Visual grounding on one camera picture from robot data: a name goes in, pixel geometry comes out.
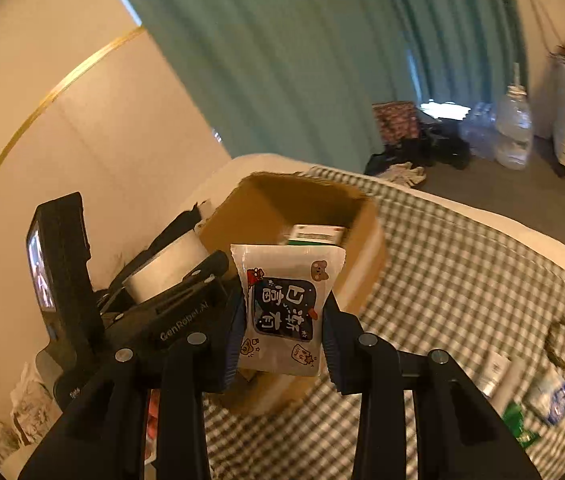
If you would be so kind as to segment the blue white small packet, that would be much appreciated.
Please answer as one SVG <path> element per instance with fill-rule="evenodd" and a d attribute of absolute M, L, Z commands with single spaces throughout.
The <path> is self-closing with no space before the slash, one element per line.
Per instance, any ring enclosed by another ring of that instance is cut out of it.
<path fill-rule="evenodd" d="M 565 417 L 565 378 L 553 367 L 538 374 L 524 397 L 524 404 L 546 425 L 557 426 Z"/>

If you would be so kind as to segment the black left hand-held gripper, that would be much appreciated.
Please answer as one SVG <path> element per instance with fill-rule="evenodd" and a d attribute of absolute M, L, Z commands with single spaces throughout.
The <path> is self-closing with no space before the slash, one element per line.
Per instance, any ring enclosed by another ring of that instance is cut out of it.
<path fill-rule="evenodd" d="M 52 359 L 58 367 L 55 376 L 46 377 L 44 382 L 51 388 L 60 408 L 66 408 L 72 402 L 106 356 L 122 348 L 124 342 L 146 330 L 149 347 L 167 347 L 202 311 L 217 306 L 226 298 L 226 290 L 218 279 L 228 270 L 228 258 L 220 250 L 198 264 L 179 284 L 141 304 L 136 304 L 123 287 L 125 278 L 179 236 L 192 230 L 201 219 L 198 207 L 182 212 L 146 250 L 139 252 L 124 266 L 109 288 L 99 292 L 94 290 L 100 318 L 104 323 L 104 340 L 92 366 L 62 370 L 47 347 L 40 352 L 42 358 Z"/>

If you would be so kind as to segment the white snack packet black label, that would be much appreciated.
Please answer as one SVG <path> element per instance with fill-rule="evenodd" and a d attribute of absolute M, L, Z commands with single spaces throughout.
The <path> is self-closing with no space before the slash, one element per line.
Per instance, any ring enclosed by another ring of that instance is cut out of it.
<path fill-rule="evenodd" d="M 230 246 L 246 300 L 239 366 L 314 377 L 320 368 L 322 309 L 343 269 L 333 245 Z"/>

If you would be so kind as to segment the green white medicine box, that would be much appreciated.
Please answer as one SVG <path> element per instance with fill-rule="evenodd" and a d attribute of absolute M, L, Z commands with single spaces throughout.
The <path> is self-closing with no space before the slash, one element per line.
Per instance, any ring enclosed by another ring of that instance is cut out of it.
<path fill-rule="evenodd" d="M 281 238 L 282 245 L 334 245 L 339 246 L 346 233 L 344 226 L 325 224 L 299 224 L 291 226 Z"/>

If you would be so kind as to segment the checkered green grey cloth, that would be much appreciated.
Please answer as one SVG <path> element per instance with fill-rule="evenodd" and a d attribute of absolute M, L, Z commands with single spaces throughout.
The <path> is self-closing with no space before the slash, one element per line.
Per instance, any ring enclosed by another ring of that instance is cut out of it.
<path fill-rule="evenodd" d="M 470 376 L 496 351 L 525 364 L 525 395 L 546 365 L 550 324 L 565 318 L 565 270 L 514 238 L 368 177 L 323 167 L 311 176 L 360 188 L 380 208 L 389 262 L 361 312 L 363 327 L 398 349 L 447 350 Z M 360 400 L 321 378 L 307 399 L 275 415 L 239 416 L 208 404 L 206 439 L 216 479 L 346 479 Z M 565 419 L 534 422 L 529 457 L 545 479 L 565 474 Z"/>

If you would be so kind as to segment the white sneakers pair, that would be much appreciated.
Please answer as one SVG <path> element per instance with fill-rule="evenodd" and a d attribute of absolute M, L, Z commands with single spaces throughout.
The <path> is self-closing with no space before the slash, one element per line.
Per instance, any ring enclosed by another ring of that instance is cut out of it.
<path fill-rule="evenodd" d="M 378 178 L 405 188 L 414 188 L 427 179 L 427 174 L 421 166 L 414 167 L 411 162 L 402 162 L 389 166 L 378 174 Z"/>

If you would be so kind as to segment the brown cardboard box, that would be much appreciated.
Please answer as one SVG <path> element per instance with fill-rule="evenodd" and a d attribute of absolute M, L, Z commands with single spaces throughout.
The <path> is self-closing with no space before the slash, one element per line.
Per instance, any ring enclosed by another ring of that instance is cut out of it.
<path fill-rule="evenodd" d="M 341 310 L 366 310 L 373 285 L 386 263 L 379 207 L 363 191 L 324 178 L 267 174 L 244 178 L 203 226 L 200 237 L 211 252 L 230 244 L 281 243 L 297 224 L 335 226 L 346 259 L 333 292 Z M 250 370 L 241 364 L 228 391 L 216 403 L 232 414 L 268 415 L 309 396 L 325 376 L 319 363 L 314 376 Z"/>

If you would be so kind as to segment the patterned dark red bag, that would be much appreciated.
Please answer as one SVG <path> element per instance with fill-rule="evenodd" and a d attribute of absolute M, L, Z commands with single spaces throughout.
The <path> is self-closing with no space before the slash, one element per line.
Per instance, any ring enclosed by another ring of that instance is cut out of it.
<path fill-rule="evenodd" d="M 372 105 L 372 113 L 385 145 L 415 140 L 420 134 L 418 110 L 412 102 L 375 103 Z"/>

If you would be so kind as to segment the pack of water bottles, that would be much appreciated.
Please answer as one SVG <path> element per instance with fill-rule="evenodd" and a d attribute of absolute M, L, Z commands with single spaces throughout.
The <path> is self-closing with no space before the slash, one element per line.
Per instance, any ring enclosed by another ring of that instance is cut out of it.
<path fill-rule="evenodd" d="M 480 102 L 473 106 L 461 120 L 461 139 L 469 144 L 471 154 L 483 159 L 494 160 L 498 132 L 495 127 L 494 105 Z"/>

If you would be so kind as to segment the teal curtain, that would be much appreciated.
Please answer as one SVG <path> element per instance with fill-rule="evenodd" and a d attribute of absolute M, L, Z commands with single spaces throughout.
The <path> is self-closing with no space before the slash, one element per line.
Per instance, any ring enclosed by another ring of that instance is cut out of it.
<path fill-rule="evenodd" d="M 360 172 L 372 107 L 497 101 L 527 76 L 517 0 L 128 0 L 229 154 Z"/>

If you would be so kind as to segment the white mattress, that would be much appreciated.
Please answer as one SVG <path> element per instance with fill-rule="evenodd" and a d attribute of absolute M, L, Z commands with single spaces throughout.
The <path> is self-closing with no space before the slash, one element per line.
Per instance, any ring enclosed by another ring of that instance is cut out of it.
<path fill-rule="evenodd" d="M 275 174 L 297 174 L 311 170 L 314 164 L 302 162 L 288 157 L 275 154 L 251 154 L 232 158 L 220 168 L 216 169 L 209 177 L 200 180 L 197 184 L 187 184 L 186 194 L 177 205 L 178 210 L 188 209 L 190 205 L 203 200 L 210 200 L 215 206 L 219 205 L 238 183 L 245 177 L 255 172 L 274 172 Z M 332 167 L 318 165 L 318 168 L 332 170 Z M 565 245 L 551 236 L 530 229 L 523 223 L 512 220 L 501 214 L 474 208 L 469 205 L 455 202 L 441 196 L 428 192 L 417 191 L 413 188 L 404 188 L 397 184 L 383 181 L 376 177 L 367 177 L 357 172 L 351 172 L 334 168 L 334 171 L 342 172 L 348 176 L 360 177 L 372 182 L 378 182 L 388 188 L 397 188 L 406 194 L 417 196 L 420 200 L 439 204 L 452 211 L 461 214 L 473 221 L 482 223 L 492 229 L 505 233 L 515 238 L 519 243 L 532 249 L 537 254 L 553 261 L 557 266 L 565 270 Z"/>

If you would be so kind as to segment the phone on black mount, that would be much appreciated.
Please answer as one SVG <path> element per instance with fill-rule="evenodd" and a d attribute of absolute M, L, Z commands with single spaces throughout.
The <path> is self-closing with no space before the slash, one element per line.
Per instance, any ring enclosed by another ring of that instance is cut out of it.
<path fill-rule="evenodd" d="M 80 193 L 36 207 L 25 239 L 28 266 L 50 343 L 62 370 L 87 368 L 104 340 L 90 281 L 90 247 Z"/>

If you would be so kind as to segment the large clear water bottle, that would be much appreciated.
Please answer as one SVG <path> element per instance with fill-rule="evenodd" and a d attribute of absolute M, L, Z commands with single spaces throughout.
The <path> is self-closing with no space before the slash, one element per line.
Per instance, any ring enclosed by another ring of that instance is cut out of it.
<path fill-rule="evenodd" d="M 495 158 L 500 165 L 522 170 L 529 162 L 534 128 L 527 92 L 521 84 L 520 64 L 513 64 L 513 83 L 496 106 Z"/>

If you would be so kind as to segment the white tape roll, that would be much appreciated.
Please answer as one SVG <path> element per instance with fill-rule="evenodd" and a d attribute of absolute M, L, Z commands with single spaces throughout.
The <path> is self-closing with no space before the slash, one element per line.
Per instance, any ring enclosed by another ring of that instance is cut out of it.
<path fill-rule="evenodd" d="M 123 287 L 141 304 L 179 284 L 209 255 L 196 231 L 189 230 L 125 278 Z"/>

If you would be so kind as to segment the green small packet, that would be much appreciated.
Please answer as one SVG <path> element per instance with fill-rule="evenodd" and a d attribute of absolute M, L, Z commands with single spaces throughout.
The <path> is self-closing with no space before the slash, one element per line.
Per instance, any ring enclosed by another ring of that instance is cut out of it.
<path fill-rule="evenodd" d="M 522 448 L 530 448 L 540 440 L 540 434 L 525 427 L 524 413 L 520 404 L 511 401 L 501 419 Z"/>

